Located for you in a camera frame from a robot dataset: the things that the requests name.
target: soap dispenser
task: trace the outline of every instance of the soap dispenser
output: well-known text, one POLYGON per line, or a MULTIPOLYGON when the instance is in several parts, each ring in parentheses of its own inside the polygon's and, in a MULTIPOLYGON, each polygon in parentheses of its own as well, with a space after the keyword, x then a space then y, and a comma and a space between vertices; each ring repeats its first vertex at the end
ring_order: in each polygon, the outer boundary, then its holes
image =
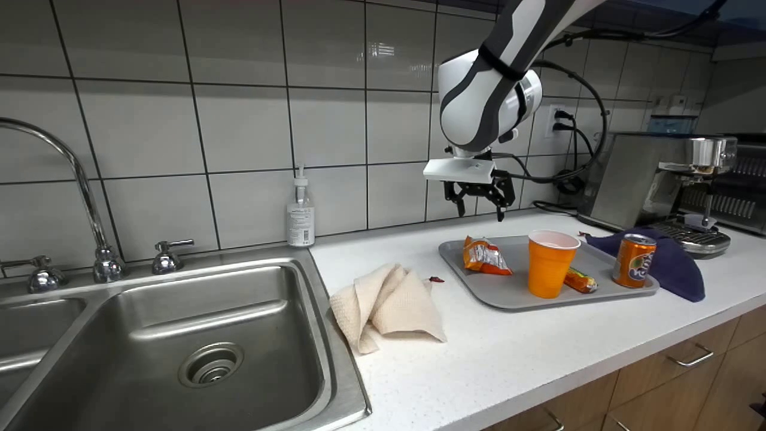
POLYGON ((309 200, 309 179, 305 166, 295 175, 293 200, 287 204, 287 245, 313 245, 313 206, 309 200))

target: gray tray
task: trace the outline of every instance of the gray tray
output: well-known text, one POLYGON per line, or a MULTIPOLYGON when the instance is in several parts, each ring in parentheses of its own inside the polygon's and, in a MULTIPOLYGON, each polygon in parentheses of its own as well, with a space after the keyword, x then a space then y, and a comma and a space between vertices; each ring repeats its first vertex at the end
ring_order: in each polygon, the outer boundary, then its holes
POLYGON ((481 302, 501 310, 526 310, 526 309, 547 309, 547 306, 569 306, 569 303, 586 303, 586 302, 607 302, 607 298, 626 298, 626 297, 650 297, 658 289, 658 282, 651 278, 646 286, 627 289, 614 282, 614 266, 616 259, 583 245, 575 255, 575 267, 596 278, 596 291, 583 295, 578 289, 562 286, 561 297, 541 298, 526 289, 526 237, 490 237, 490 242, 501 249, 505 264, 511 266, 513 275, 486 275, 486 272, 470 272, 463 267, 463 242, 445 242, 439 247, 440 255, 449 266, 457 272, 463 285, 481 302))

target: stainless steel sink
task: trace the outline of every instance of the stainless steel sink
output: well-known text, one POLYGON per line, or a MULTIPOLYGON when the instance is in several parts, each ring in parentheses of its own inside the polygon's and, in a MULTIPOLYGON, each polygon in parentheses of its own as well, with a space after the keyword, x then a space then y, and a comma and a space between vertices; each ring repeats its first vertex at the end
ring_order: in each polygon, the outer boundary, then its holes
POLYGON ((0 306, 0 409, 82 313, 76 298, 39 298, 0 306))
POLYGON ((311 255, 258 252, 110 285, 0 428, 334 428, 367 412, 311 255))

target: purple cloth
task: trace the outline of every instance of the purple cloth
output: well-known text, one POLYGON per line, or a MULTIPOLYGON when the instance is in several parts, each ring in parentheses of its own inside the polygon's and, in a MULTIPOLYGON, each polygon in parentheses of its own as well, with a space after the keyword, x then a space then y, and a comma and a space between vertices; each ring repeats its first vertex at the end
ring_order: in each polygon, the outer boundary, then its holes
MULTIPOLYGON (((704 280, 702 280, 700 266, 675 239, 651 230, 627 230, 627 233, 639 233, 657 239, 657 254, 650 266, 650 272, 662 282, 664 289, 688 302, 704 298, 704 280)), ((617 233, 611 237, 586 234, 586 242, 602 252, 617 255, 621 242, 627 233, 617 233)))

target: cabinet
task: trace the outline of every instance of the cabinet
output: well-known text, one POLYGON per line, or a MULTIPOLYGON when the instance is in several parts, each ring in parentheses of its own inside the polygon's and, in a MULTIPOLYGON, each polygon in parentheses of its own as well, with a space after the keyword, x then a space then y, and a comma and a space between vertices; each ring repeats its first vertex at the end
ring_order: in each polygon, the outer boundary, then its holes
POLYGON ((760 431, 765 416, 750 405, 765 403, 766 392, 766 332, 725 355, 711 397, 700 416, 700 431, 760 431))
POLYGON ((493 431, 766 431, 766 306, 517 413, 493 431))

